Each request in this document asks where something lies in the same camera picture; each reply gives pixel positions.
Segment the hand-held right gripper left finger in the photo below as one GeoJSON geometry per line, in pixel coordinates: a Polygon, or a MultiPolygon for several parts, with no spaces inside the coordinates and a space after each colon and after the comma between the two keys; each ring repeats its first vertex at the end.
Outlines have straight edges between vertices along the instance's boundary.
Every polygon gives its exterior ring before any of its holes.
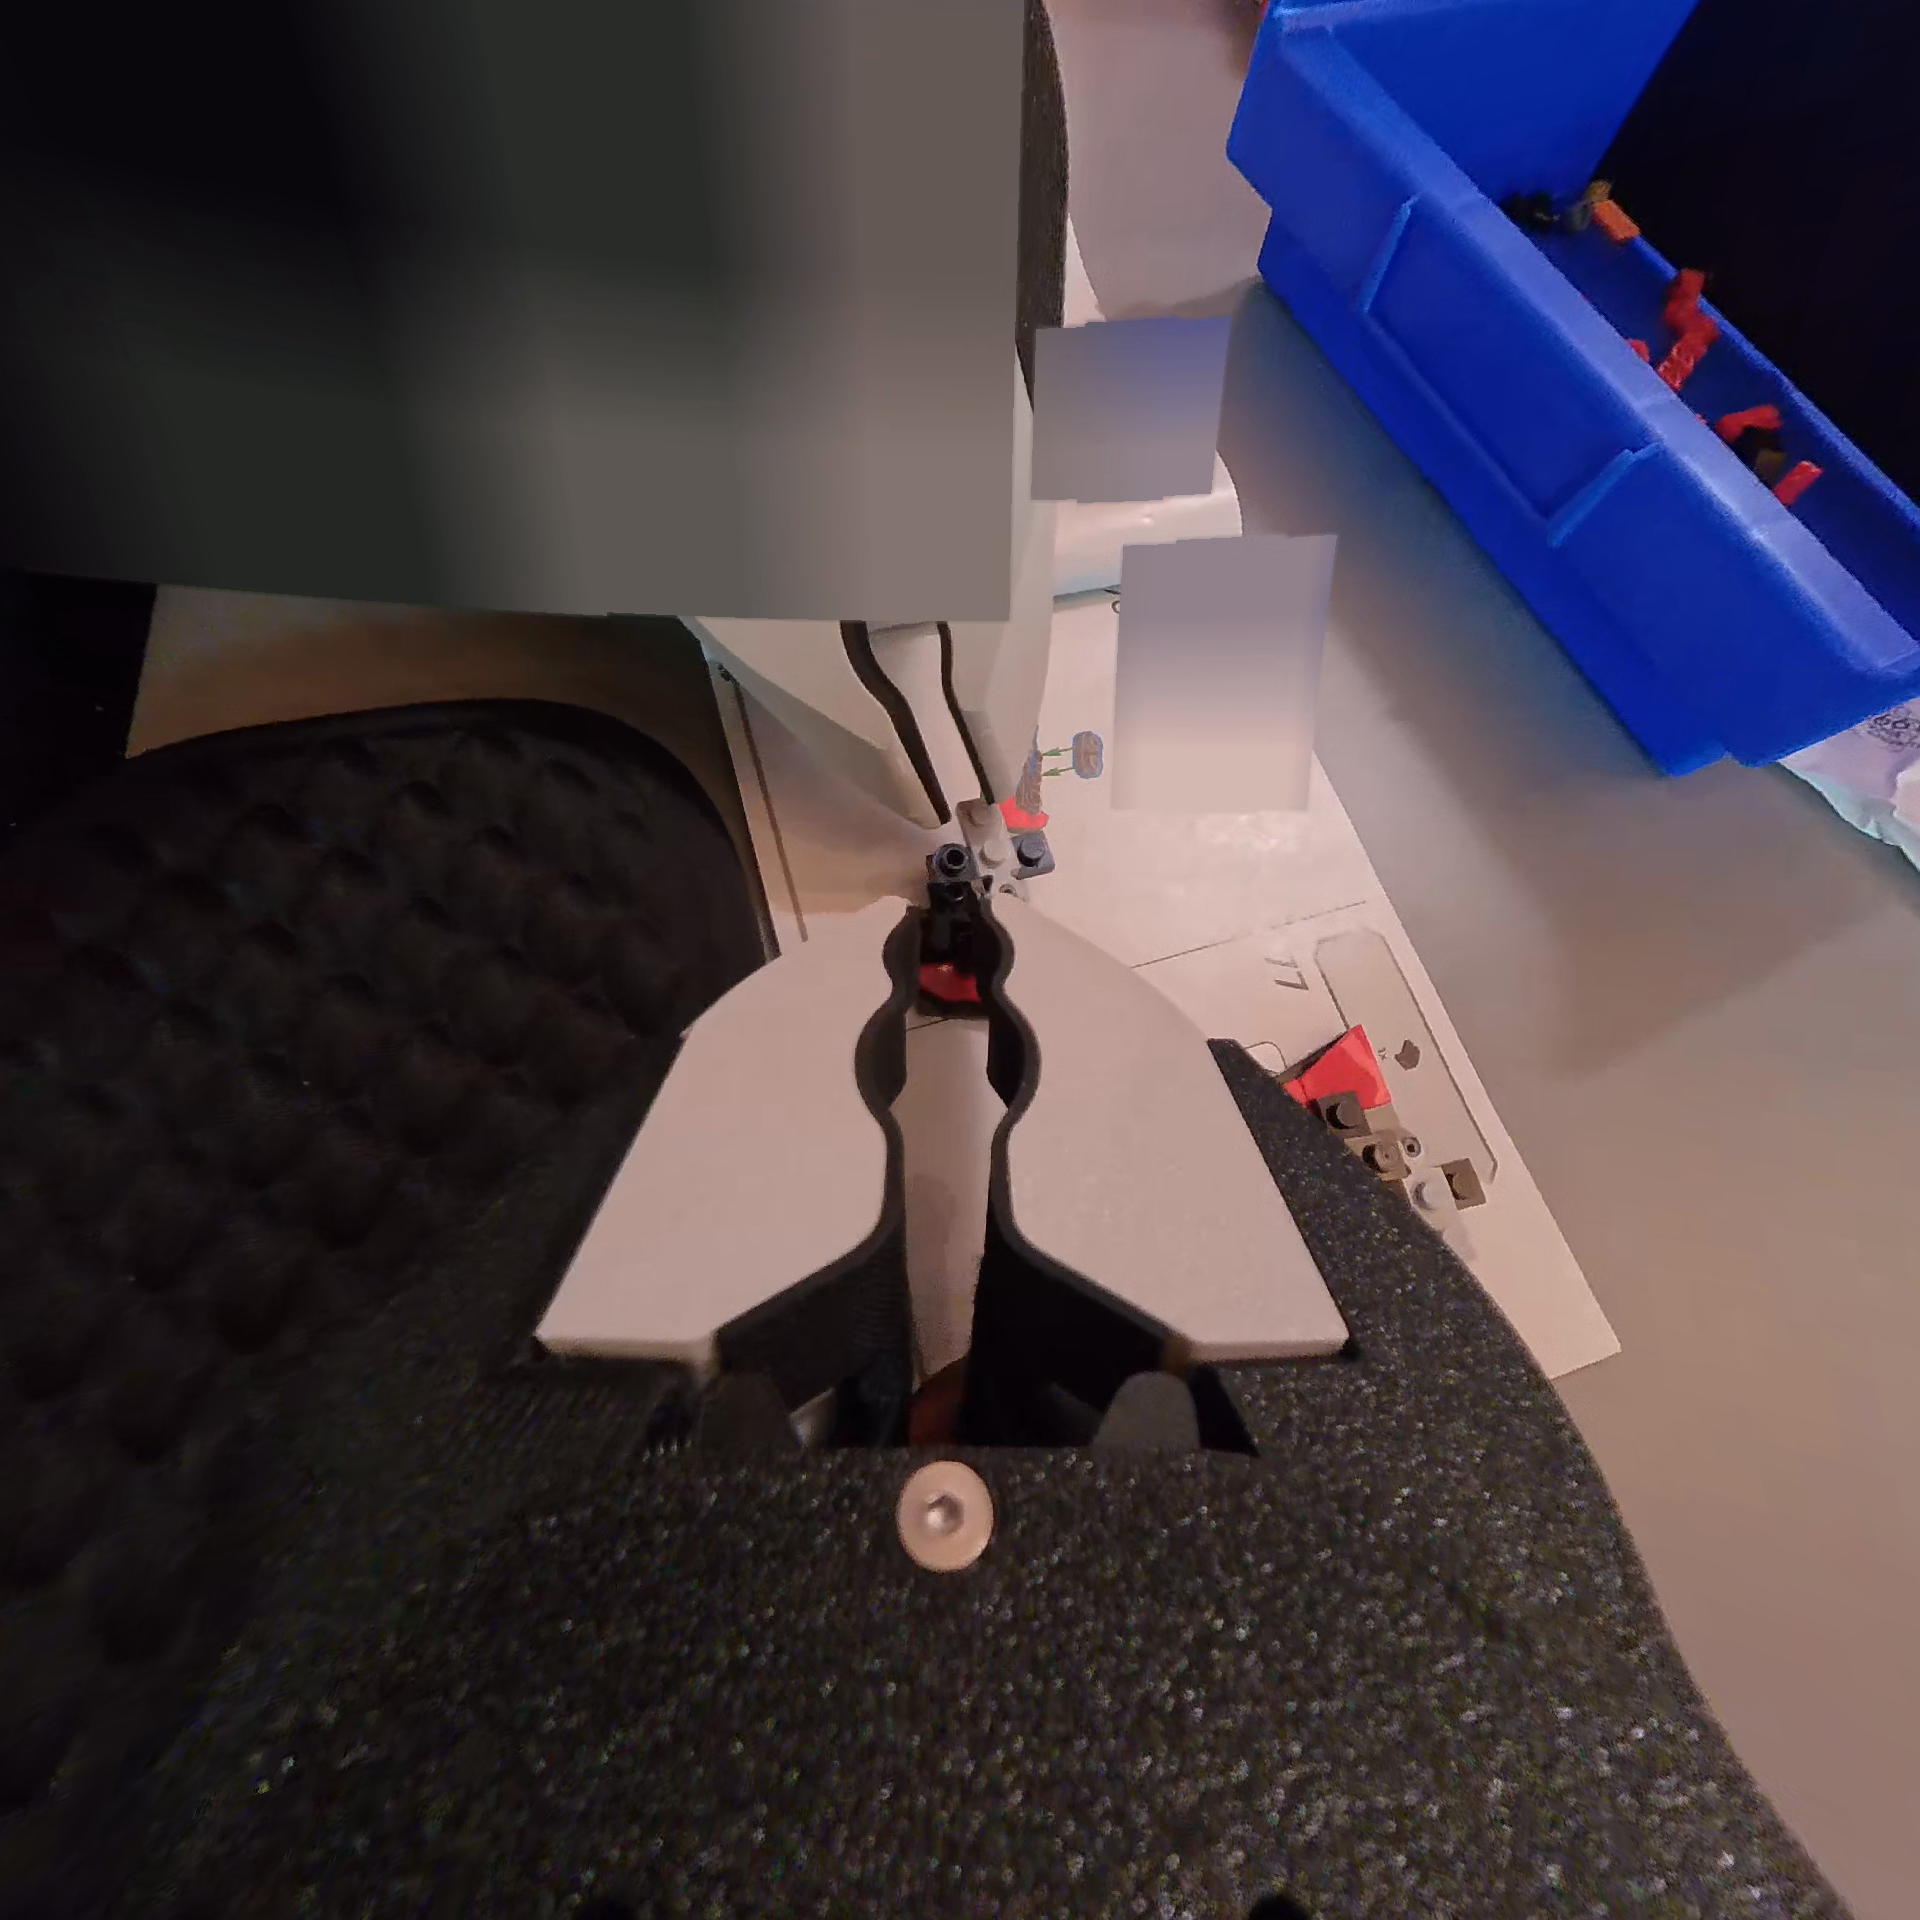
{"type": "Polygon", "coordinates": [[[537,1341],[686,1372],[867,1372],[909,1351],[905,1017],[922,911],[825,921],[686,1021],[537,1341]]]}

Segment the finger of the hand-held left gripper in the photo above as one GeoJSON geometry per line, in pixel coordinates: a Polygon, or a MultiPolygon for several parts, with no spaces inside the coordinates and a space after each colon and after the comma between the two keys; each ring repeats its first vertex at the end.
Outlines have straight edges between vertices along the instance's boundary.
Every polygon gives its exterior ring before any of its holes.
{"type": "Polygon", "coordinates": [[[686,627],[825,766],[922,828],[950,821],[927,730],[872,668],[867,617],[686,616],[686,627]]]}
{"type": "Polygon", "coordinates": [[[1170,534],[1238,534],[1238,498],[1031,498],[1008,617],[950,617],[938,683],[969,744],[977,801],[1008,801],[1021,785],[1048,707],[1053,604],[1120,589],[1120,556],[1170,534]]]}

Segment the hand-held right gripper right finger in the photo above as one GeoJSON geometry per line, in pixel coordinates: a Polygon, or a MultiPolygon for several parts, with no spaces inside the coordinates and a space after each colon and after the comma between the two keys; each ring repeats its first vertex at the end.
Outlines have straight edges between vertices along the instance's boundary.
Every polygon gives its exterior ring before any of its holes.
{"type": "Polygon", "coordinates": [[[1344,1318],[1203,1021],[1036,905],[985,930],[998,1241],[1170,1359],[1327,1359],[1344,1318]]]}

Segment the grey and red brick assembly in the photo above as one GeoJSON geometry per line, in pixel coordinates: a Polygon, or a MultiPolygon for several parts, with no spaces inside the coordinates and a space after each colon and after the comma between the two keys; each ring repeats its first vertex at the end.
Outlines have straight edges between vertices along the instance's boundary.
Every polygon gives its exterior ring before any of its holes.
{"type": "Polygon", "coordinates": [[[1053,876],[1053,844],[1048,844],[1048,755],[1031,744],[1008,801],[950,805],[950,834],[927,855],[927,894],[934,890],[1021,894],[1036,876],[1053,876]]]}

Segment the small black brick piece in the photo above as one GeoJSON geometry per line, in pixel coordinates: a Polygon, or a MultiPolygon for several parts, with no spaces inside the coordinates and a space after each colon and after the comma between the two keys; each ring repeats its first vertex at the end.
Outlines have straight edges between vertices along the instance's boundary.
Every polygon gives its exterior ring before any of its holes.
{"type": "Polygon", "coordinates": [[[977,1006],[977,880],[934,876],[922,911],[922,1002],[977,1006]]]}

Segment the red and black brick assembly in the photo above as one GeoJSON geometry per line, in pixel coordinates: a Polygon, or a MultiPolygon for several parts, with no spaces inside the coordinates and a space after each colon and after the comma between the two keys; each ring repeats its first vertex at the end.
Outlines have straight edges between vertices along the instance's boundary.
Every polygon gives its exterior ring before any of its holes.
{"type": "Polygon", "coordinates": [[[1394,1187],[1423,1219],[1482,1208],[1487,1170],[1470,1148],[1430,1141],[1384,1079],[1372,1037],[1354,1021],[1344,1037],[1293,1060],[1285,1100],[1307,1102],[1384,1187],[1394,1187]]]}

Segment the white instruction booklet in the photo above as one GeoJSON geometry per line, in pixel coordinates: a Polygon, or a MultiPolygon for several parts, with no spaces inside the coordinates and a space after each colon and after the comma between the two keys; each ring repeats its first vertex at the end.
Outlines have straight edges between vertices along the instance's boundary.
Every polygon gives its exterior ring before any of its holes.
{"type": "MultiPolygon", "coordinates": [[[[922,828],[861,795],[837,744],[813,744],[813,719],[734,650],[734,617],[692,617],[692,640],[721,683],[773,942],[791,946],[813,921],[927,890],[927,855],[956,844],[963,821],[922,828]]],[[[1307,766],[1307,815],[1112,815],[1103,775],[1074,775],[1080,730],[1112,744],[1112,654],[1112,594],[1063,594],[1036,703],[1053,855],[1053,876],[1031,880],[1036,911],[1138,965],[1186,1021],[1245,1049],[1268,1079],[1365,1028],[1409,1208],[1465,1252],[1553,1379],[1616,1359],[1620,1335],[1319,759],[1307,766]]]]}

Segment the black quilted pad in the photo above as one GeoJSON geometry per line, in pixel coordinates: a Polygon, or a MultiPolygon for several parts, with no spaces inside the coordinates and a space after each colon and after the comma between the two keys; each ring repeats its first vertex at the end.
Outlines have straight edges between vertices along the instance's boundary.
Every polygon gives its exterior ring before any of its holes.
{"type": "Polygon", "coordinates": [[[9,1845],[188,1715],[311,1351],[753,958],[692,766],[561,703],[208,730],[9,834],[9,1845]]]}

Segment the blue plastic bin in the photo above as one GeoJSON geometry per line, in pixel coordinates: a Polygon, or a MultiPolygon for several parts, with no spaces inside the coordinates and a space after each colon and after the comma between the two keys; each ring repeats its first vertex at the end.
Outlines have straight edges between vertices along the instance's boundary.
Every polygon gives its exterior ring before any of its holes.
{"type": "Polygon", "coordinates": [[[1670,766],[1786,759],[1920,687],[1914,498],[1675,262],[1529,231],[1596,182],[1686,6],[1264,6],[1227,160],[1264,287],[1670,766]]]}

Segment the pile of small red bricks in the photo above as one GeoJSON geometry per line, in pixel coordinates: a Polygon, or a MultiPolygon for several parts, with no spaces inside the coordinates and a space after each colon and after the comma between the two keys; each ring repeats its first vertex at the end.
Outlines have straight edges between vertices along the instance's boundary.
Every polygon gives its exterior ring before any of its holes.
{"type": "MultiPolygon", "coordinates": [[[[1596,231],[1616,253],[1645,240],[1645,223],[1616,199],[1616,182],[1592,182],[1574,199],[1553,199],[1545,187],[1518,187],[1500,193],[1500,215],[1529,240],[1574,240],[1574,231],[1596,231]]],[[[1670,330],[1670,348],[1650,348],[1645,339],[1626,339],[1626,348],[1681,399],[1702,361],[1715,348],[1715,310],[1702,307],[1712,278],[1702,266],[1675,266],[1670,289],[1657,289],[1657,330],[1670,330]]],[[[1795,457],[1786,446],[1786,413],[1779,403],[1742,403],[1742,413],[1715,413],[1702,416],[1731,457],[1742,473],[1766,478],[1766,490],[1779,505],[1802,505],[1826,478],[1826,465],[1795,457]]]]}

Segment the white plastic bag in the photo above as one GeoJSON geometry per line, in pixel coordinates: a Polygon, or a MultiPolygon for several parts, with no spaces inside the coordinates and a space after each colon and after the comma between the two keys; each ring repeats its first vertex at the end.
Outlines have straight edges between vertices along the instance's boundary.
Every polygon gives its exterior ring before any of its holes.
{"type": "Polygon", "coordinates": [[[1802,755],[1786,755],[1862,834],[1920,870],[1920,703],[1862,719],[1802,755]]]}

